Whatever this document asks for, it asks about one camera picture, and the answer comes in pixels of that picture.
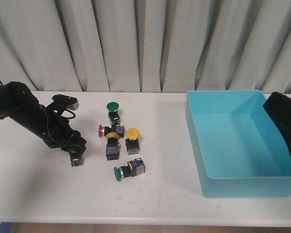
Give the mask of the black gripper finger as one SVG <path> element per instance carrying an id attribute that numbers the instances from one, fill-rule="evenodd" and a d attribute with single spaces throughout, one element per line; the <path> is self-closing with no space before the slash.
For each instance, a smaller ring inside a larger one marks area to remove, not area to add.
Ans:
<path id="1" fill-rule="evenodd" d="M 282 93 L 273 92 L 263 108 L 283 136 L 291 156 L 291 98 Z"/>

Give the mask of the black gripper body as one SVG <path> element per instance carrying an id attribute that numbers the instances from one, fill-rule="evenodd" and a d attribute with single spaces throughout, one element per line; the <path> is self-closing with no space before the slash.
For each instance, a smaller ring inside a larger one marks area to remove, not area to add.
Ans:
<path id="1" fill-rule="evenodd" d="M 47 107 L 40 105 L 39 110 L 45 120 L 45 128 L 39 134 L 50 148 L 61 148 L 70 154 L 83 154 L 86 150 L 86 140 L 79 131 L 70 127 L 69 121 L 76 115 L 69 107 Z"/>

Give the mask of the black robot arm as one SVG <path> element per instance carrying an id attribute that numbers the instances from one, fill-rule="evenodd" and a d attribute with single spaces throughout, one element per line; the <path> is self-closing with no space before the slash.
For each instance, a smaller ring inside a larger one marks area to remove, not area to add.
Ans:
<path id="1" fill-rule="evenodd" d="M 70 154 L 72 166 L 83 164 L 86 141 L 69 125 L 64 111 L 72 113 L 79 106 L 75 97 L 57 94 L 53 102 L 43 106 L 30 89 L 20 82 L 0 85 L 0 119 L 10 117 L 40 137 L 50 148 L 60 148 Z M 273 92 L 263 108 L 279 129 L 291 156 L 291 98 Z"/>

